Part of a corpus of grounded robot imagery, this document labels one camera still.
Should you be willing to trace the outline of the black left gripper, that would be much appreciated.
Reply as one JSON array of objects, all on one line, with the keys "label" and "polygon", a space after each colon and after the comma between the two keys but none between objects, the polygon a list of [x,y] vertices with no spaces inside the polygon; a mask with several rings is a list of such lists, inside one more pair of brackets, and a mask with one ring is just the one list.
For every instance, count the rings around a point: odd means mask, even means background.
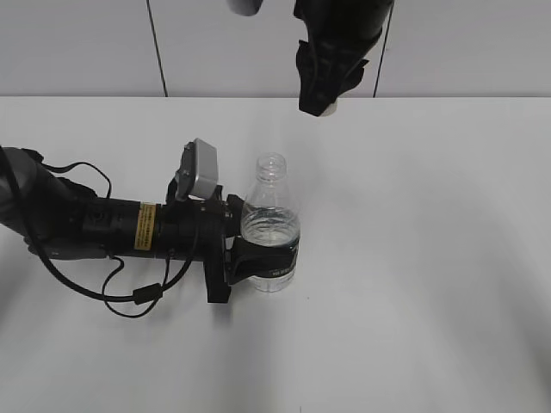
[{"label": "black left gripper", "polygon": [[[235,194],[222,197],[218,185],[207,200],[177,200],[176,185],[171,184],[166,204],[158,215],[157,257],[183,260],[172,277],[163,281],[163,290],[174,287],[187,273],[192,262],[201,262],[205,276],[207,301],[226,304],[232,288],[251,277],[275,279],[294,271],[297,240],[281,246],[262,246],[246,241],[241,234],[244,201]],[[226,240],[235,237],[226,253]]]}]

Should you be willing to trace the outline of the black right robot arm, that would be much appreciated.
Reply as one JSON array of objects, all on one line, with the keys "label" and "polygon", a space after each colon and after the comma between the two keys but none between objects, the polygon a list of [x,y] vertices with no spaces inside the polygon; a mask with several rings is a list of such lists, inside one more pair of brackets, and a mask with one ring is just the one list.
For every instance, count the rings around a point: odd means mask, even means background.
[{"label": "black right robot arm", "polygon": [[307,39],[299,42],[295,63],[300,79],[299,110],[319,117],[339,96],[362,81],[365,56],[382,34],[392,1],[301,0],[294,17]]}]

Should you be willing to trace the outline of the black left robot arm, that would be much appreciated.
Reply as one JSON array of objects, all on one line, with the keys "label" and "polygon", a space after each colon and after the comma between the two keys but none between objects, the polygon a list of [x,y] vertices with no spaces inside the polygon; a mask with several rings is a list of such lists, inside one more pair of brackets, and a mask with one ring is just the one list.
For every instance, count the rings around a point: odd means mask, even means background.
[{"label": "black left robot arm", "polygon": [[244,202],[223,195],[217,152],[196,139],[183,151],[164,204],[99,196],[45,164],[37,151],[1,150],[1,222],[20,234],[52,274],[57,260],[123,256],[201,262],[211,303],[252,276],[273,279],[293,269],[296,242],[261,246],[240,231]]}]

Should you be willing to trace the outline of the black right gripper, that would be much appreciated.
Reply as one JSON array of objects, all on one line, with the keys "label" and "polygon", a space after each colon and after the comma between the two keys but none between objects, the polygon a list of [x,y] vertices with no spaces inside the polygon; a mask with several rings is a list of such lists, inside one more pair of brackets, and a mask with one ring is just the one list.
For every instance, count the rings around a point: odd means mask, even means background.
[{"label": "black right gripper", "polygon": [[[299,110],[320,117],[339,98],[354,90],[362,81],[369,63],[352,51],[328,43],[316,46],[300,40],[295,64],[300,79]],[[333,102],[323,89],[338,91]]]}]

